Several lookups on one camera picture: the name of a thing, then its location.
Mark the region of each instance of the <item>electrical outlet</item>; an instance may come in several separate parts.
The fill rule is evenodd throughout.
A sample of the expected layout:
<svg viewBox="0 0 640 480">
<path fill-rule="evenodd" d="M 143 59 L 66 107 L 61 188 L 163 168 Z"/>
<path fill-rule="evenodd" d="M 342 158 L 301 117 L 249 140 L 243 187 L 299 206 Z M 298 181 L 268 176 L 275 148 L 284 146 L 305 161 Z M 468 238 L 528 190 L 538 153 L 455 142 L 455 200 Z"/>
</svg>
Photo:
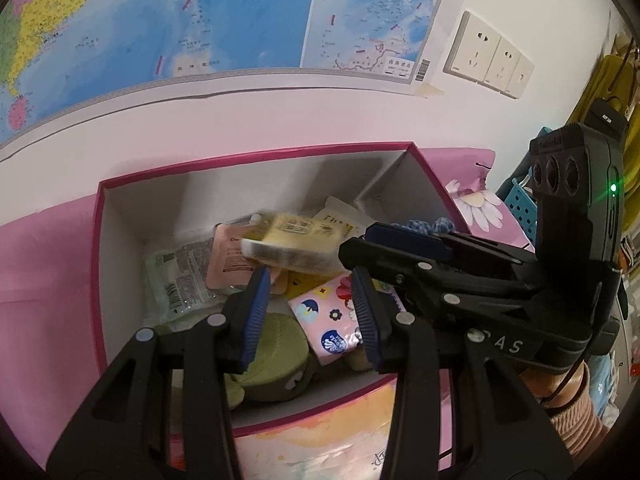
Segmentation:
<svg viewBox="0 0 640 480">
<path fill-rule="evenodd" d="M 516 69 L 520 56 L 520 51 L 508 40 L 500 38 L 494 59 L 489 65 L 489 70 L 484 77 L 483 83 L 500 92 L 504 92 Z"/>
<path fill-rule="evenodd" d="M 500 34 L 466 10 L 444 72 L 472 81 L 484 81 L 499 41 Z"/>
<path fill-rule="evenodd" d="M 525 87 L 533 75 L 533 69 L 533 63 L 530 62 L 527 56 L 522 54 L 504 93 L 514 99 L 520 99 Z"/>
</svg>

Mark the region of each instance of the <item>blue plastic basket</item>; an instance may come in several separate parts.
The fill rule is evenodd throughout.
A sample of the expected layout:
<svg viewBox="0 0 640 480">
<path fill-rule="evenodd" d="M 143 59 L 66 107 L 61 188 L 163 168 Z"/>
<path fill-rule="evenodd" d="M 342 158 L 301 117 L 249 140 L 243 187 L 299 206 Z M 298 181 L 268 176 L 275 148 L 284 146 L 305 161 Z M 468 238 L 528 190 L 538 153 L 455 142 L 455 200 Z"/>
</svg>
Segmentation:
<svg viewBox="0 0 640 480">
<path fill-rule="evenodd" d="M 517 179 L 512 180 L 513 187 L 504 203 L 511 214 L 520 224 L 524 234 L 532 245 L 536 245 L 536 224 L 538 222 L 538 207 L 531 197 L 520 187 Z"/>
</svg>

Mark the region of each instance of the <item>blue fabric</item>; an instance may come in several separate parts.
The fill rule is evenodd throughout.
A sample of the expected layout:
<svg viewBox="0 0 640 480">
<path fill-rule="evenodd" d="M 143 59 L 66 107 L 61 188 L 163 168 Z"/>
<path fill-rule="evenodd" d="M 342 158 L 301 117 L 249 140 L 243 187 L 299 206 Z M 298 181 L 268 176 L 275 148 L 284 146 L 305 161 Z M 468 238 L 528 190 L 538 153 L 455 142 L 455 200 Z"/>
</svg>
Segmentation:
<svg viewBox="0 0 640 480">
<path fill-rule="evenodd" d="M 433 225 L 429 224 L 429 222 L 425 222 L 424 220 L 409 220 L 406 224 L 393 224 L 395 226 L 403 227 L 405 229 L 409 229 L 409 231 L 413 231 L 414 233 L 420 233 L 421 235 L 430 235 L 432 233 L 450 233 L 455 231 L 456 226 L 453 225 L 453 222 L 448 218 L 440 217 L 438 218 Z"/>
<path fill-rule="evenodd" d="M 611 379 L 611 357 L 609 355 L 594 355 L 587 363 L 591 375 L 589 381 L 589 396 L 593 401 L 596 414 L 602 417 L 609 402 L 609 395 L 613 387 Z"/>
</svg>

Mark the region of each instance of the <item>camera lens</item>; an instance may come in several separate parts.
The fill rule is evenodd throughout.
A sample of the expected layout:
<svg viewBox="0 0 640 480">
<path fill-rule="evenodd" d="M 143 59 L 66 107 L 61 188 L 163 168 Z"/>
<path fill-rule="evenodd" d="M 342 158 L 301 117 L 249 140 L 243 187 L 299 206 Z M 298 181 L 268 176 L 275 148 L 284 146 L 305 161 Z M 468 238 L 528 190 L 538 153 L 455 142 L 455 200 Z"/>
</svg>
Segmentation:
<svg viewBox="0 0 640 480">
<path fill-rule="evenodd" d="M 569 158 L 569 160 L 566 162 L 564 172 L 564 184 L 566 185 L 566 190 L 570 195 L 575 195 L 575 193 L 578 191 L 580 176 L 578 174 L 578 165 L 575 163 L 575 160 L 573 160 L 573 158 Z"/>
<path fill-rule="evenodd" d="M 555 157 L 550 157 L 546 162 L 546 184 L 552 192 L 558 191 L 558 162 Z"/>
<path fill-rule="evenodd" d="M 540 163 L 536 162 L 533 166 L 533 182 L 536 183 L 536 186 L 542 184 L 542 168 L 540 168 Z"/>
</svg>

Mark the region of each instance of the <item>yellow map region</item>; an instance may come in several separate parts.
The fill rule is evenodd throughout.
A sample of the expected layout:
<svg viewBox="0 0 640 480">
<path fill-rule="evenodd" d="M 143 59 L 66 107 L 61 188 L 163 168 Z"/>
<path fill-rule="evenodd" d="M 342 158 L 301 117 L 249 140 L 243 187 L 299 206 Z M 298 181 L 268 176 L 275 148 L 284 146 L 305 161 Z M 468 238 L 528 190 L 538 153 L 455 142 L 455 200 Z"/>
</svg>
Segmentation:
<svg viewBox="0 0 640 480">
<path fill-rule="evenodd" d="M 21 12 L 18 46 L 7 78 L 9 92 L 17 96 L 15 82 L 20 72 L 38 55 L 44 43 L 44 35 L 84 5 L 86 0 L 31 0 Z"/>
</svg>

